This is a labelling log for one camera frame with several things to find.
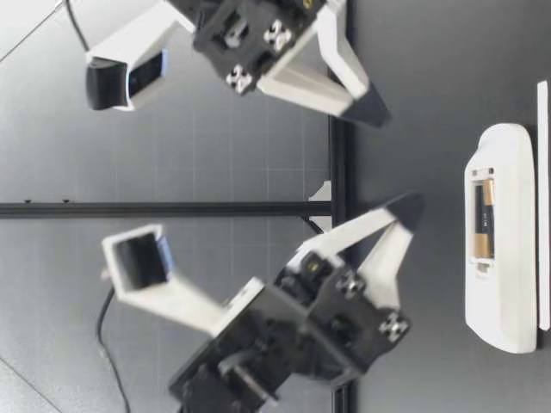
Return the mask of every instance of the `gold battery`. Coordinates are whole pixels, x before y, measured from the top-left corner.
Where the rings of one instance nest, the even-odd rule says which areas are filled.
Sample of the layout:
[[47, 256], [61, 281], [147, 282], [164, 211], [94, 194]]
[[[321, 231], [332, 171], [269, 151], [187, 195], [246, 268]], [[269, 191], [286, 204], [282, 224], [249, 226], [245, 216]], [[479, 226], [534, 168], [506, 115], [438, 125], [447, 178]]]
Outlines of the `gold battery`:
[[482, 194], [484, 195], [484, 205], [489, 207], [495, 203], [493, 198], [493, 179], [486, 179], [482, 182]]
[[476, 258], [492, 258], [489, 234], [474, 234], [474, 256]]

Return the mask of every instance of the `black cable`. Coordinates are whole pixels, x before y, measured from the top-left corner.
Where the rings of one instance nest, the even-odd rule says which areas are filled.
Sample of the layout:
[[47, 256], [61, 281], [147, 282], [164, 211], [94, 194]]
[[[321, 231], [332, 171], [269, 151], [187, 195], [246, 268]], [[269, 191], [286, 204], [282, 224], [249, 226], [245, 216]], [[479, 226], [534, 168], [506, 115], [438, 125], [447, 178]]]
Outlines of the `black cable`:
[[105, 359], [109, 363], [109, 368], [111, 369], [111, 372], [113, 373], [113, 376], [115, 377], [115, 380], [117, 382], [117, 386], [119, 387], [119, 393], [121, 394], [122, 401], [124, 403], [124, 410], [126, 413], [131, 413], [130, 409], [130, 403], [128, 402], [127, 394], [124, 390], [124, 387], [121, 382], [121, 376], [119, 375], [119, 370], [117, 369], [117, 366], [115, 365], [115, 362], [113, 361], [113, 356], [111, 355], [111, 352], [109, 351], [109, 348], [103, 341], [103, 335], [102, 335], [102, 327], [103, 327], [103, 320], [105, 319], [105, 314], [107, 313], [107, 310], [109, 308], [109, 305], [111, 304], [111, 301], [113, 301], [113, 297], [115, 295], [115, 289], [111, 287], [111, 290], [109, 290], [109, 293], [107, 295], [107, 298], [105, 299], [105, 302], [103, 303], [102, 310], [100, 311], [100, 315], [97, 318], [96, 322], [96, 339], [97, 342], [100, 345], [100, 348], [102, 349], [102, 354], [105, 357]]
[[5, 59], [7, 59], [7, 58], [11, 55], [11, 53], [15, 52], [15, 50], [17, 50], [17, 49], [19, 48], [20, 45], [22, 45], [23, 43], [25, 43], [25, 41], [26, 41], [29, 37], [31, 37], [31, 36], [34, 34], [34, 32], [36, 32], [39, 28], [41, 28], [42, 25], [43, 25], [44, 23], [46, 23], [48, 20], [50, 20], [50, 17], [52, 17], [53, 15], [55, 15], [55, 13], [58, 11], [59, 5], [60, 5], [60, 4], [61, 4], [61, 3], [56, 4], [56, 6], [52, 9], [52, 11], [50, 11], [42, 20], [40, 20], [38, 23], [36, 23], [36, 25], [34, 25], [34, 27], [31, 28], [31, 30], [30, 30], [27, 34], [25, 34], [25, 35], [23, 36], [23, 38], [22, 38], [21, 40], [19, 40], [19, 41], [15, 44], [15, 46], [13, 46], [11, 49], [9, 49], [9, 50], [0, 58], [0, 64], [1, 64]]
[[311, 219], [309, 219], [308, 217], [302, 217], [302, 220], [305, 222], [305, 224], [307, 224], [310, 228], [312, 228], [312, 231], [314, 231], [316, 234], [318, 235], [321, 235], [321, 234], [324, 234], [324, 230], [322, 230], [318, 224], [316, 224], [315, 222], [313, 222]]
[[84, 38], [83, 32], [80, 29], [80, 26], [78, 26], [77, 19], [75, 18], [75, 14], [72, 11], [71, 6], [71, 0], [64, 0], [65, 7], [67, 8], [67, 13], [69, 14], [69, 19], [71, 20], [72, 26], [75, 28], [75, 32], [77, 32], [78, 39], [80, 40], [80, 43], [83, 45], [83, 49], [85, 52], [90, 51], [90, 46], [88, 45], [88, 42]]
[[35, 385], [33, 385], [25, 376], [23, 376], [21, 373], [19, 373], [15, 367], [13, 367], [11, 364], [9, 364], [2, 356], [0, 356], [0, 362], [2, 362], [15, 376], [17, 376], [25, 385], [27, 385], [30, 389], [32, 389], [36, 394], [40, 396], [42, 400], [44, 400], [46, 403], [48, 403], [52, 409], [57, 411], [58, 413], [63, 413], [63, 411], [56, 406], [52, 400], [46, 397], [46, 395], [40, 391]]

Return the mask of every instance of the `gray tabletop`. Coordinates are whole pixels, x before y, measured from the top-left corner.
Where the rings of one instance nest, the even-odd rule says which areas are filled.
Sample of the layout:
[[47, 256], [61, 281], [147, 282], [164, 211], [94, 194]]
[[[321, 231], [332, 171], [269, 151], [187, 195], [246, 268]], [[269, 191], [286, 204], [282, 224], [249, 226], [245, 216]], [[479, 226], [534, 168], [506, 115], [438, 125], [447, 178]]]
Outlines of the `gray tabletop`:
[[424, 221], [400, 274], [414, 329], [360, 387], [362, 413], [548, 412], [551, 348], [509, 355], [464, 323], [463, 171], [484, 130], [536, 123], [551, 74], [545, 0], [362, 0], [356, 50], [393, 112], [356, 130], [358, 200], [422, 192]]

